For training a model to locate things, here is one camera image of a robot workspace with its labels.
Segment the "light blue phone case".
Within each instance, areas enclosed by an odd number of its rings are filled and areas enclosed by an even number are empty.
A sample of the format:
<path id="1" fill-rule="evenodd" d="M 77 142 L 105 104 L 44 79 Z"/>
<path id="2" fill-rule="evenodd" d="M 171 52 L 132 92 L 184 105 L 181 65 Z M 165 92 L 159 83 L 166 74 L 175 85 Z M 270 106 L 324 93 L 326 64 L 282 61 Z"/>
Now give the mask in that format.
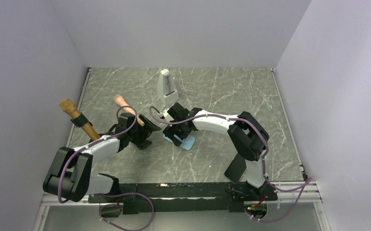
<path id="1" fill-rule="evenodd" d="M 185 146 L 184 147 L 180 147 L 180 148 L 189 151 L 193 147 L 195 141 L 196 141 L 196 138 L 195 137 L 193 137 L 192 135 L 188 135 L 187 136 L 187 140 L 185 142 Z"/>

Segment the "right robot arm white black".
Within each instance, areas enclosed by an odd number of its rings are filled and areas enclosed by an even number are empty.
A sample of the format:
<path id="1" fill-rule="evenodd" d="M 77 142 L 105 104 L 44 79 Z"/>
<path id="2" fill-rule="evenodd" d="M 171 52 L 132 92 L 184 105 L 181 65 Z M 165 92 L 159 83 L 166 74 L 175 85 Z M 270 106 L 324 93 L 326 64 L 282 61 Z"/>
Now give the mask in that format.
<path id="1" fill-rule="evenodd" d="M 224 172 L 224 176 L 241 189 L 227 191 L 246 200 L 275 201 L 278 196 L 267 183 L 263 154 L 267 152 L 269 135 L 258 121 L 246 111 L 239 115 L 222 115 L 201 108 L 188 110 L 175 103 L 159 114 L 167 126 L 164 137 L 175 146 L 182 146 L 192 131 L 211 131 L 227 135 L 237 154 Z"/>

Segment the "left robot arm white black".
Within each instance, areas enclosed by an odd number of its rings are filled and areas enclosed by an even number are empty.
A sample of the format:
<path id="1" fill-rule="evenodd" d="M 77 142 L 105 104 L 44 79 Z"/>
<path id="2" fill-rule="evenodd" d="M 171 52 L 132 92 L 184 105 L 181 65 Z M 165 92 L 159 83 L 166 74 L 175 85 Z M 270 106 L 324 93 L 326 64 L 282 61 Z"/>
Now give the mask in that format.
<path id="1" fill-rule="evenodd" d="M 75 148 L 59 148 L 43 182 L 43 191 L 57 195 L 61 203 L 78 202 L 92 194 L 100 194 L 107 202 L 116 201 L 121 194 L 119 179 L 105 173 L 92 175 L 92 167 L 130 143 L 139 150 L 152 144 L 148 138 L 161 128 L 143 114 L 138 119 L 131 113 L 122 113 L 118 122 L 96 141 Z"/>

